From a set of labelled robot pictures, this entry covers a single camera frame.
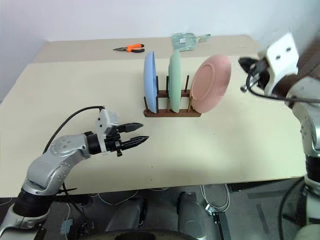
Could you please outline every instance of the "plate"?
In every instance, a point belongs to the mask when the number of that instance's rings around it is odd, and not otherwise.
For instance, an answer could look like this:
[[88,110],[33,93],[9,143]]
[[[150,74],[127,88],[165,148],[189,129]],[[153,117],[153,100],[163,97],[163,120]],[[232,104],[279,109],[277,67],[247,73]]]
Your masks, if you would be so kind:
[[148,52],[144,59],[143,85],[146,104],[151,112],[157,113],[157,74],[153,51]]
[[178,113],[181,102],[181,63],[179,51],[174,51],[170,57],[168,92],[170,108]]
[[198,113],[213,109],[225,95],[230,82],[231,63],[227,56],[215,55],[205,60],[196,71],[190,96]]

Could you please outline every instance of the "cable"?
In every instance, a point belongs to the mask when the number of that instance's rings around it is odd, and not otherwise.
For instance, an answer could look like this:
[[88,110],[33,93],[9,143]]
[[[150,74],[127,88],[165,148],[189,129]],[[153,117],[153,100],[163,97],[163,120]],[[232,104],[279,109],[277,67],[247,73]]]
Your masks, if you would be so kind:
[[12,197],[10,198],[9,201],[6,201],[6,202],[4,202],[4,203],[1,203],[0,206],[4,206],[4,205],[6,205],[6,204],[9,204],[11,201],[12,201]]
[[115,203],[107,202],[106,200],[104,200],[104,199],[100,196],[99,193],[98,193],[97,195],[98,195],[99,199],[100,199],[102,202],[104,202],[105,204],[108,204],[108,205],[110,205],[110,206],[114,206],[114,205],[122,204],[122,203],[124,203],[125,201],[128,201],[129,199],[131,199],[131,198],[133,198],[135,195],[137,195],[138,192],[139,192],[139,190],[136,190],[135,193],[134,193],[132,196],[126,198],[125,200],[122,200],[122,201],[119,201],[119,202],[115,202]]
[[70,207],[69,203],[66,203],[66,205],[68,206],[68,215],[66,216],[66,220],[64,222],[64,237],[65,237],[65,240],[68,240],[68,237],[67,237],[67,220],[69,219],[69,216],[70,216],[70,213],[71,213],[71,207]]
[[[85,108],[82,108],[76,112],[74,112],[73,114],[71,114],[59,127],[58,129],[53,133],[52,137],[49,139],[48,143],[46,144],[44,150],[43,150],[43,153],[44,154],[50,147],[50,144],[52,143],[52,141],[55,139],[55,137],[57,136],[57,134],[60,132],[60,130],[74,117],[76,116],[77,114],[83,112],[83,111],[86,111],[86,110],[90,110],[90,109],[99,109],[100,111],[102,109],[104,109],[105,107],[104,106],[88,106],[88,107],[85,107]],[[62,184],[62,188],[64,190],[64,194],[68,197],[68,200],[70,201],[70,203],[72,204],[72,206],[74,207],[74,209],[85,219],[85,221],[87,222],[88,224],[88,230],[91,228],[91,224],[89,221],[89,219],[87,218],[87,216],[78,208],[78,206],[76,205],[75,201],[71,198],[71,196],[69,195],[68,191],[67,191],[67,188],[66,188],[66,185],[65,183],[63,182]]]
[[229,206],[230,206],[230,192],[229,192],[229,188],[227,184],[224,184],[224,188],[226,191],[226,201],[225,204],[223,204],[222,206],[215,206],[214,204],[210,203],[207,199],[207,195],[206,195],[206,190],[205,190],[205,186],[204,185],[200,185],[200,190],[201,190],[201,194],[206,202],[206,204],[209,204],[211,207],[213,207],[214,209],[216,209],[219,213],[225,212],[226,210],[228,210]]
[[247,76],[246,81],[245,81],[245,86],[246,86],[246,88],[248,89],[248,91],[250,93],[252,93],[253,95],[255,95],[257,97],[264,98],[264,99],[271,99],[271,100],[285,101],[285,102],[292,102],[292,103],[300,102],[300,103],[317,103],[317,104],[320,104],[320,99],[301,98],[301,97],[290,97],[290,98],[287,98],[287,97],[282,97],[282,96],[269,96],[269,95],[263,95],[263,94],[260,94],[260,93],[258,93],[256,91],[253,91],[252,90],[253,85],[250,85],[251,77],[254,77],[254,75],[256,75],[258,73],[261,73],[261,72],[266,70],[266,69],[263,69],[263,70],[257,71],[256,66],[259,63],[262,63],[262,61],[257,62],[255,64],[255,67],[253,67],[248,72],[248,76]]
[[154,191],[154,192],[162,192],[162,191],[165,191],[167,189],[169,189],[170,187],[159,187],[159,189],[152,189],[152,188],[149,188],[148,190],[150,191]]
[[284,240],[284,231],[282,229],[282,212],[283,212],[283,209],[284,209],[284,205],[285,205],[285,202],[288,198],[288,196],[290,195],[290,193],[293,191],[293,189],[299,185],[305,178],[304,177],[301,177],[299,180],[297,180],[290,188],[289,190],[284,194],[282,200],[281,200],[281,203],[280,203],[280,207],[279,207],[279,212],[278,212],[278,231],[279,231],[279,237],[280,237],[280,240]]

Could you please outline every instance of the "pink plate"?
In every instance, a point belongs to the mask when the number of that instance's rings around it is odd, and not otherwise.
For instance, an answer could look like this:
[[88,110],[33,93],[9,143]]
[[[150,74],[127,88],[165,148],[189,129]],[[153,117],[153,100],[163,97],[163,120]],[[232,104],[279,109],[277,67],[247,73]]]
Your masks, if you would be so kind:
[[205,60],[195,73],[190,96],[198,113],[213,109],[225,95],[230,82],[231,63],[227,56],[215,55]]

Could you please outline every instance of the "dish rack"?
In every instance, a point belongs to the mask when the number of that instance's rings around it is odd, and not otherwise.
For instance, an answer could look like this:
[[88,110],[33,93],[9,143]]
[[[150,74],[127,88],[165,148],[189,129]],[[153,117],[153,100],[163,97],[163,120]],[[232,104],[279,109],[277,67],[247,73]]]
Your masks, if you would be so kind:
[[[200,117],[201,113],[197,112],[192,108],[192,100],[193,97],[190,96],[190,89],[188,88],[189,83],[189,75],[186,77],[186,83],[185,88],[181,90],[181,97],[182,98],[188,98],[189,104],[187,109],[180,109],[179,112],[174,112],[170,109],[170,98],[169,98],[169,92],[168,92],[168,84],[169,84],[169,76],[166,76],[166,89],[165,90],[159,90],[159,82],[158,82],[158,76],[156,76],[156,113],[150,111],[148,109],[147,100],[144,96],[144,105],[145,110],[143,111],[143,114],[146,118],[174,118],[174,117],[188,117],[188,118],[194,118],[194,117]],[[166,98],[166,109],[159,109],[159,98]]]

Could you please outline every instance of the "black cable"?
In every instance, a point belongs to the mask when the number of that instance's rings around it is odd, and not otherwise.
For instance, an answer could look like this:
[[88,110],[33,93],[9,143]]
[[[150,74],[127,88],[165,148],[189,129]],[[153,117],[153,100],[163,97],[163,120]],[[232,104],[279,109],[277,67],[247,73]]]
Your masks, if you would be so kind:
[[[60,132],[60,130],[67,124],[67,122],[70,121],[70,119],[72,119],[75,115],[83,112],[83,111],[86,111],[86,110],[90,110],[90,109],[99,109],[100,111],[102,109],[104,109],[105,107],[104,106],[88,106],[88,107],[85,107],[85,108],[82,108],[76,112],[74,112],[73,114],[71,114],[59,127],[58,129],[54,132],[54,134],[52,135],[52,137],[49,139],[48,143],[46,144],[45,148],[44,148],[44,151],[42,154],[44,154],[48,148],[50,147],[52,141],[55,139],[55,137],[57,136],[57,134]],[[89,228],[91,228],[91,224],[89,221],[89,219],[87,218],[87,216],[84,214],[84,212],[82,212],[79,207],[76,205],[75,201],[71,198],[71,196],[69,195],[68,191],[67,191],[67,188],[66,188],[66,185],[65,183],[63,182],[62,184],[62,188],[64,190],[64,194],[67,196],[68,200],[70,201],[71,205],[74,207],[74,209],[85,219],[85,221],[87,222]]]
[[291,97],[291,98],[287,98],[287,97],[282,97],[282,96],[269,96],[269,95],[263,95],[260,94],[256,91],[252,90],[252,87],[250,85],[250,79],[251,77],[254,77],[254,75],[261,73],[261,71],[257,71],[256,67],[253,67],[249,72],[248,72],[248,76],[246,77],[246,81],[245,81],[245,86],[248,89],[248,91],[250,93],[252,93],[253,95],[260,97],[260,98],[264,98],[264,99],[271,99],[271,100],[277,100],[277,101],[285,101],[285,102],[300,102],[300,103],[317,103],[320,104],[320,99],[313,99],[313,98],[301,98],[301,97]]
[[285,205],[285,202],[288,198],[288,196],[290,195],[290,193],[293,191],[293,189],[299,185],[305,178],[304,177],[301,177],[299,180],[297,180],[290,188],[289,190],[284,194],[282,200],[281,200],[281,203],[280,203],[280,207],[279,207],[279,212],[278,212],[278,231],[279,231],[279,237],[280,237],[280,240],[284,240],[284,231],[282,229],[282,212],[283,212],[283,209],[284,209],[284,205]]

